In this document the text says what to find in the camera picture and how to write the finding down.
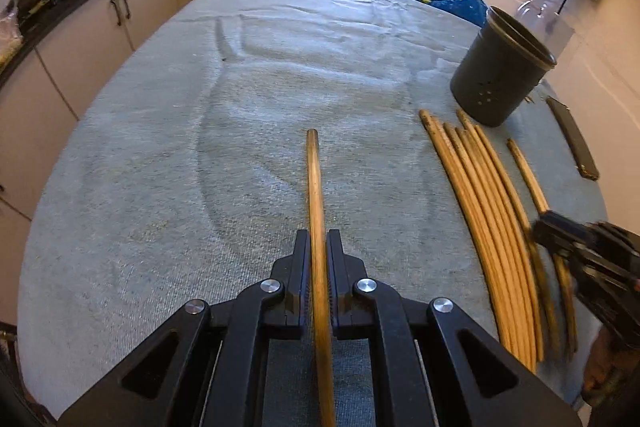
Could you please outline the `wooden chopstick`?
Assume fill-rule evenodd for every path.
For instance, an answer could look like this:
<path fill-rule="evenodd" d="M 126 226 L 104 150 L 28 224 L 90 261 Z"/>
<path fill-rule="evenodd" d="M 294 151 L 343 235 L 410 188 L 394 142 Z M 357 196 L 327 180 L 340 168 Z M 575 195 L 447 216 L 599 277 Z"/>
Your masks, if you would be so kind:
<path fill-rule="evenodd" d="M 526 281 L 521 278 L 521 270 L 514 249 L 515 242 L 510 237 L 510 225 L 506 212 L 501 205 L 497 187 L 492 181 L 486 161 L 469 137 L 469 133 L 452 124 L 444 124 L 444 130 L 450 140 L 457 158 L 468 178 L 472 191 L 480 205 L 480 223 L 485 225 L 489 234 L 489 250 L 494 257 L 494 270 L 502 300 L 511 312 L 509 325 L 512 329 L 513 342 L 524 357 L 523 364 L 536 371 L 537 343 L 536 329 Z"/>
<path fill-rule="evenodd" d="M 537 364 L 535 327 L 523 289 L 506 254 L 506 243 L 492 209 L 487 180 L 461 130 L 435 117 L 425 119 L 428 133 L 456 193 L 472 235 L 494 309 L 503 346 L 525 365 Z"/>
<path fill-rule="evenodd" d="M 532 196 L 538 215 L 541 216 L 544 212 L 550 209 L 547 202 L 544 191 L 537 181 L 536 176 L 532 168 L 529 167 L 525 155 L 522 153 L 518 144 L 511 138 L 506 140 L 506 146 L 510 150 L 515 164 L 518 166 L 518 170 L 523 177 L 523 180 L 529 189 L 530 196 Z M 553 260 L 556 279 L 559 283 L 560 294 L 562 299 L 562 307 L 565 319 L 565 332 L 566 332 L 566 358 L 570 360 L 577 352 L 577 322 L 575 317 L 575 306 L 573 297 L 572 279 L 570 278 L 570 271 L 566 261 L 557 254 L 551 254 Z"/>
<path fill-rule="evenodd" d="M 470 166 L 477 177 L 477 181 L 472 182 L 473 187 L 479 187 L 482 190 L 480 202 L 482 204 L 486 202 L 490 213 L 486 221 L 499 257 L 501 275 L 506 280 L 506 297 L 512 307 L 513 326 L 518 334 L 518 341 L 526 353 L 524 364 L 536 371 L 538 351 L 532 300 L 530 300 L 526 276 L 521 274 L 520 257 L 518 257 L 520 250 L 506 205 L 499 192 L 498 178 L 471 132 L 461 127 L 455 127 L 454 132 L 460 139 L 466 156 L 469 157 Z"/>
<path fill-rule="evenodd" d="M 478 137 L 475 129 L 473 128 L 474 124 L 470 121 L 470 118 L 465 115 L 462 109 L 456 110 L 457 116 L 462 124 L 462 127 L 469 132 L 471 135 L 472 142 L 476 146 L 478 153 L 482 156 L 484 161 L 484 166 L 489 172 L 489 176 L 491 177 L 492 186 L 495 187 L 495 191 L 499 197 L 499 206 L 503 214 L 506 216 L 504 220 L 508 222 L 506 226 L 506 234 L 509 235 L 509 241 L 512 247 L 516 250 L 515 259 L 516 265 L 518 266 L 518 277 L 520 278 L 520 282 L 526 285 L 526 294 L 528 303 L 530 304 L 530 315 L 533 319 L 533 328 L 535 332 L 535 345 L 536 345 L 536 357 L 537 361 L 541 362 L 544 359 L 544 332 L 542 331 L 542 318 L 540 316 L 540 304 L 538 301 L 538 293 L 537 286 L 535 282 L 535 277 L 533 277 L 532 267 L 529 264 L 528 252 L 526 249 L 526 245 L 523 242 L 523 236 L 521 236 L 521 230 L 518 226 L 518 220 L 515 219 L 510 200 L 508 195 L 506 195 L 506 191 L 503 190 L 500 184 L 500 178 L 495 170 L 494 166 L 491 164 L 490 157 L 483 150 L 483 143 L 480 142 L 480 138 Z"/>
<path fill-rule="evenodd" d="M 466 176 L 461 161 L 446 137 L 442 125 L 426 109 L 419 110 L 419 117 L 432 140 L 442 167 L 447 173 L 454 193 L 456 193 L 464 219 L 468 224 L 477 257 L 480 259 L 480 265 L 485 275 L 500 341 L 512 355 L 527 364 L 530 360 L 529 347 L 525 338 L 518 331 L 510 300 L 504 295 L 506 283 L 499 281 L 499 273 L 496 271 L 498 268 L 498 255 L 488 225 L 484 220 L 484 213 L 480 208 L 480 203 L 477 202 L 475 192 Z"/>
<path fill-rule="evenodd" d="M 530 222 L 526 215 L 524 206 L 521 202 L 520 195 L 518 195 L 518 192 L 515 190 L 515 186 L 511 181 L 510 176 L 506 172 L 506 168 L 504 168 L 501 159 L 499 158 L 494 147 L 491 145 L 489 139 L 487 138 L 487 135 L 485 134 L 482 127 L 480 127 L 478 124 L 474 124 L 473 128 L 480 138 L 480 142 L 483 143 L 483 150 L 488 154 L 491 160 L 491 164 L 497 171 L 497 174 L 500 178 L 500 184 L 503 190 L 506 191 L 506 195 L 508 195 L 509 197 L 515 219 L 518 220 L 518 226 L 521 230 L 521 236 L 523 236 L 523 242 L 526 245 L 526 249 L 528 252 L 529 264 L 532 267 L 533 277 L 535 277 L 535 282 L 537 285 L 538 301 L 541 304 L 542 309 L 544 310 L 544 318 L 546 319 L 546 323 L 548 326 L 549 350 L 551 352 L 552 358 L 558 359 L 560 355 L 562 355 L 562 338 L 559 331 L 558 320 L 556 319 L 556 313 L 554 309 L 553 299 L 550 293 L 546 270 L 544 269 L 544 264 L 541 261 L 540 254 L 538 253 L 538 247 L 536 246 L 533 237 L 530 236 L 532 227 L 530 226 Z"/>
<path fill-rule="evenodd" d="M 319 137 L 306 132 L 308 213 L 310 234 L 311 300 L 314 321 L 314 359 L 321 426 L 335 426 L 329 275 L 326 260 L 326 226 L 321 181 Z"/>

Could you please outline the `dark grey utensil holder cup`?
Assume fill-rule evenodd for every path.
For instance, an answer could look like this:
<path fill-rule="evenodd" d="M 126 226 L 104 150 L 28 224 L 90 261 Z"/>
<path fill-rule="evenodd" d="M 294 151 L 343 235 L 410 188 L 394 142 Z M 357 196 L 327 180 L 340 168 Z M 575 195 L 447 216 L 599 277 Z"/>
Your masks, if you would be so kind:
<path fill-rule="evenodd" d="M 554 55 L 522 23 L 491 5 L 450 80 L 450 91 L 465 113 L 480 124 L 503 124 L 544 75 Z"/>

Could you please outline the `beige lower kitchen cabinets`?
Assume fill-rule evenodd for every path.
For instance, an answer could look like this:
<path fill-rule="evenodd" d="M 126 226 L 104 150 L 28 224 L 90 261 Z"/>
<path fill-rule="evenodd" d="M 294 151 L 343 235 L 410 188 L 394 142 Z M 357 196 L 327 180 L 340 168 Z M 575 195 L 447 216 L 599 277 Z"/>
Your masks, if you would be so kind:
<path fill-rule="evenodd" d="M 192 0 L 60 0 L 1 71 L 1 320 L 17 321 L 30 222 L 68 137 L 122 64 Z"/>

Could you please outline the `black smartphone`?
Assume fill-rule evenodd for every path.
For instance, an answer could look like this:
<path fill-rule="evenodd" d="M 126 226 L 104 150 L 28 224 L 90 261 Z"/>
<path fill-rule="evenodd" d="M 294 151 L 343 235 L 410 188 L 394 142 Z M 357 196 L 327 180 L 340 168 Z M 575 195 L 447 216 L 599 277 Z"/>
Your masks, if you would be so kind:
<path fill-rule="evenodd" d="M 598 181 L 600 172 L 570 109 L 552 96 L 547 96 L 546 102 L 563 133 L 579 174 L 585 179 Z"/>

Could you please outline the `grey towel table cover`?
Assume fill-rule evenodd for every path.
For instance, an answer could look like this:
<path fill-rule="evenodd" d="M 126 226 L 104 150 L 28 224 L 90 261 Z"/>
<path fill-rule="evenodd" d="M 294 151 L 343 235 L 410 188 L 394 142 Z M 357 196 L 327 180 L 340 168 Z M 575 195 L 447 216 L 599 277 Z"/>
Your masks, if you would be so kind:
<path fill-rule="evenodd" d="M 375 280 L 497 329 L 419 114 L 458 120 L 474 25 L 412 0 L 194 0 L 122 65 L 37 206 L 18 297 L 29 392 L 57 421 L 194 298 L 265 280 L 308 225 L 306 133 L 326 224 Z"/>

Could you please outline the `clear glass pitcher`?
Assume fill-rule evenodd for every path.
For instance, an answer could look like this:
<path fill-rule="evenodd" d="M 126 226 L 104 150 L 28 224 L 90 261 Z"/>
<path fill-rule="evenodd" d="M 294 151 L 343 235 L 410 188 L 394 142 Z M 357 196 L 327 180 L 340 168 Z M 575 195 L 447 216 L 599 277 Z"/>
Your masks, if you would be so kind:
<path fill-rule="evenodd" d="M 559 60 L 566 49 L 574 28 L 570 26 L 552 6 L 536 5 L 533 0 L 522 3 L 515 18 L 523 24 Z"/>

